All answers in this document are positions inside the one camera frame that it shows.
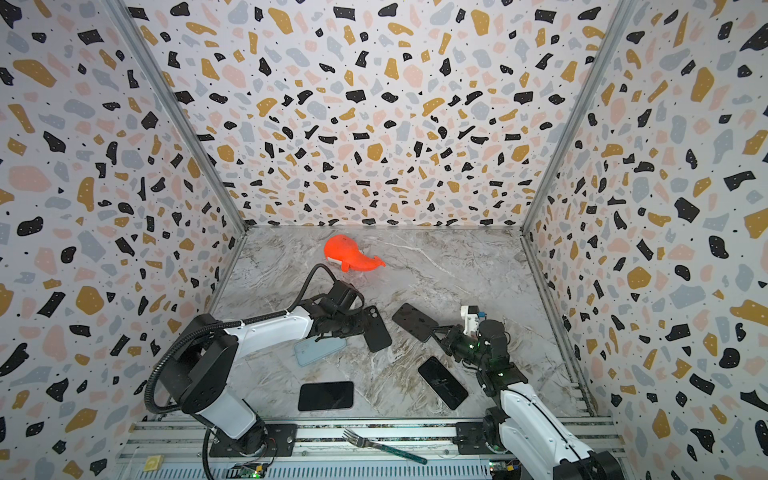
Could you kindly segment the black phone case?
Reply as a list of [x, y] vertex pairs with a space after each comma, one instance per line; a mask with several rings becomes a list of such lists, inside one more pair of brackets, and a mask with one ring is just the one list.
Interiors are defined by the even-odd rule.
[[422, 343], [427, 342], [439, 324], [409, 303], [404, 303], [393, 315], [393, 321]]

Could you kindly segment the blue smartphone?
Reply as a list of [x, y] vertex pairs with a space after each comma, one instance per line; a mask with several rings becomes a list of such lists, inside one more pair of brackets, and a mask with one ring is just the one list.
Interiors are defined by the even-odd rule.
[[375, 306], [363, 309], [363, 324], [363, 337], [371, 353], [377, 353], [392, 345], [392, 338], [383, 317]]

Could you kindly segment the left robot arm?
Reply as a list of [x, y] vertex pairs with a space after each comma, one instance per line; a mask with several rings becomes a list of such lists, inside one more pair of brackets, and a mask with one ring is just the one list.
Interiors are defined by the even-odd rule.
[[365, 300], [337, 280], [329, 292], [294, 301], [284, 310], [243, 320], [196, 317], [149, 375], [144, 403], [153, 414], [181, 411], [211, 431], [235, 454], [262, 452], [269, 443], [265, 422], [237, 394], [232, 369], [246, 357], [294, 340], [344, 338], [365, 331]]

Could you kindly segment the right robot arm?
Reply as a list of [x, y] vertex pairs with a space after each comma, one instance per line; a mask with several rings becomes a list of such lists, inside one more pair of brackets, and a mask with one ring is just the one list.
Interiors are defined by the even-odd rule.
[[484, 438], [489, 448], [513, 454], [522, 479], [622, 479], [609, 451], [596, 451], [571, 433], [544, 405], [508, 351], [511, 337], [496, 320], [481, 321], [467, 335], [460, 325], [431, 332], [445, 354], [475, 370], [483, 393], [495, 406], [486, 410]]

